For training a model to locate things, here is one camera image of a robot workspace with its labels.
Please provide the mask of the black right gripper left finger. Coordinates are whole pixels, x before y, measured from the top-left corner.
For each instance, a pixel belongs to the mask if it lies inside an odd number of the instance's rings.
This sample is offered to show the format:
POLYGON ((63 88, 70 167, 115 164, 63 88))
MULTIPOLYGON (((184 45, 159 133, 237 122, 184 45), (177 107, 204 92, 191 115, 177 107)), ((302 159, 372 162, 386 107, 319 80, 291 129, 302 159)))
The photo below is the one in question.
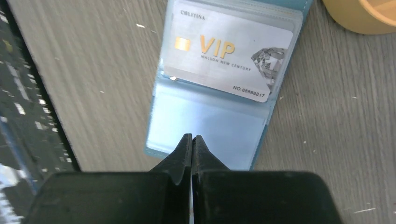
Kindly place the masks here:
POLYGON ((192 135, 148 172, 63 172, 40 188, 26 224, 187 224, 192 135))

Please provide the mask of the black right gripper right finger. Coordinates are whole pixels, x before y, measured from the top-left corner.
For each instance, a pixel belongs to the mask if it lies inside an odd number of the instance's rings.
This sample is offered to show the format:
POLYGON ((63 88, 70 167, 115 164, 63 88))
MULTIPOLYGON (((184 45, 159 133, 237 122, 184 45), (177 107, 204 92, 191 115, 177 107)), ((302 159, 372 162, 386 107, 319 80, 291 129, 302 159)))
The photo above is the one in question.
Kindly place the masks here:
POLYGON ((192 144, 196 224, 340 224, 328 186, 305 171, 230 170, 201 136, 192 144))

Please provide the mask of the blue leather card holder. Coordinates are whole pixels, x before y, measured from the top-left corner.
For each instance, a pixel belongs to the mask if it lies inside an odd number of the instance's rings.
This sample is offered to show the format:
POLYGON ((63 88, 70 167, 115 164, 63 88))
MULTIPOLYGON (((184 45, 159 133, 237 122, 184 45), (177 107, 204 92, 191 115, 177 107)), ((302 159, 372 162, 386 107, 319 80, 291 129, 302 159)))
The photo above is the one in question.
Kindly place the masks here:
POLYGON ((286 52, 267 101, 248 98, 169 76, 163 61, 169 48, 170 27, 176 0, 167 4, 163 42, 153 89, 146 138, 150 154, 167 156, 181 137, 203 137, 210 151, 234 170, 255 164, 268 129, 291 56, 311 6, 310 0, 191 0, 211 10, 292 31, 286 52))

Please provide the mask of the silver VIP card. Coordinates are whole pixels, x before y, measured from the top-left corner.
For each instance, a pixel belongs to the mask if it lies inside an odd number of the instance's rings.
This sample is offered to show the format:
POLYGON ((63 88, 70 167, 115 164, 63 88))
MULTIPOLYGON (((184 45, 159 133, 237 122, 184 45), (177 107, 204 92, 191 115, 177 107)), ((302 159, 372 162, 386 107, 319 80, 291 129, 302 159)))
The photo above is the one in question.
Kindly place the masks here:
POLYGON ((293 39, 290 30, 177 0, 164 71, 172 77, 267 101, 293 39))

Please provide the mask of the orange oval plastic tray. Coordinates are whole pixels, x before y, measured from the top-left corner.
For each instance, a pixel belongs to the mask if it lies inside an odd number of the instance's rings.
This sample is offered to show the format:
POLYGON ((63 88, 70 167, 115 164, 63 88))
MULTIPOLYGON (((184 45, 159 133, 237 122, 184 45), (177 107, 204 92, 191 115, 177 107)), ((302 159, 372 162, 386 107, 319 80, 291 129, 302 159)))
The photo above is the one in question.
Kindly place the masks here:
POLYGON ((396 31, 396 0, 324 0, 330 16, 358 34, 381 35, 396 31))

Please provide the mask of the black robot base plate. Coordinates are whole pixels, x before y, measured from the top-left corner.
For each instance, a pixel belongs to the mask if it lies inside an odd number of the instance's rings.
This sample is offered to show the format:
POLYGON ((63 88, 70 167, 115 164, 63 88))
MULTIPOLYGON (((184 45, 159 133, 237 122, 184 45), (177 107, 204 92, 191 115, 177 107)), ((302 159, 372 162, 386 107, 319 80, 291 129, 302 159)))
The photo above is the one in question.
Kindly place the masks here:
POLYGON ((8 1, 0 3, 0 221, 19 224, 43 182, 79 171, 8 1))

